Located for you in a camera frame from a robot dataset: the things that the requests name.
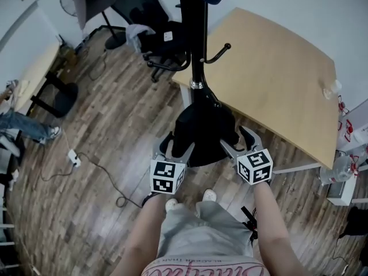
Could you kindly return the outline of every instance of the person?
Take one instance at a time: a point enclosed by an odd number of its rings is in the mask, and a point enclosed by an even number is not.
[[[14,111],[12,104],[15,102],[14,91],[17,85],[18,80],[11,81],[6,90],[0,94],[0,130],[18,129],[28,137],[42,143],[58,137],[62,132],[61,127],[42,124],[34,118]]]
[[[270,186],[254,186],[263,264],[252,257],[251,231],[216,203],[208,189],[197,214],[165,195],[150,197],[111,276],[307,276],[297,259]]]

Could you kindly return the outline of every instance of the plastic bottle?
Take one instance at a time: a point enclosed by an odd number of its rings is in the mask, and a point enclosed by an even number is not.
[[[340,156],[333,163],[332,170],[321,167],[320,180],[323,185],[336,182],[345,182],[352,175],[358,175],[357,164],[352,156]]]

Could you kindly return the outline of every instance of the white marker cube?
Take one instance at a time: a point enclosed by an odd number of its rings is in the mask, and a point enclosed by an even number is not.
[[[185,164],[151,160],[149,171],[152,192],[175,194],[184,180]]]
[[[237,158],[237,173],[250,185],[271,179],[273,161],[264,149]]]

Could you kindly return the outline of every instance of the black pole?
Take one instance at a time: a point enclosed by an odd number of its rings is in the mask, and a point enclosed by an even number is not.
[[[103,11],[103,12],[101,12],[101,13],[102,13],[103,18],[104,18],[104,19],[105,19],[105,21],[106,21],[106,24],[108,25],[108,28],[109,28],[109,30],[110,30],[110,32],[111,32],[111,34],[113,35],[114,39],[117,41],[117,40],[118,40],[118,38],[117,38],[117,36],[115,35],[114,30],[113,30],[113,28],[111,27],[110,22],[109,22],[108,18],[106,17],[105,12]]]
[[[182,22],[187,28],[193,82],[207,86],[204,59],[207,43],[208,4],[203,0],[180,0]]]

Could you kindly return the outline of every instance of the fan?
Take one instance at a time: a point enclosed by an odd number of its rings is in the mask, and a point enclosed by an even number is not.
[[[60,0],[60,5],[67,14],[76,17],[75,5],[73,0]]]

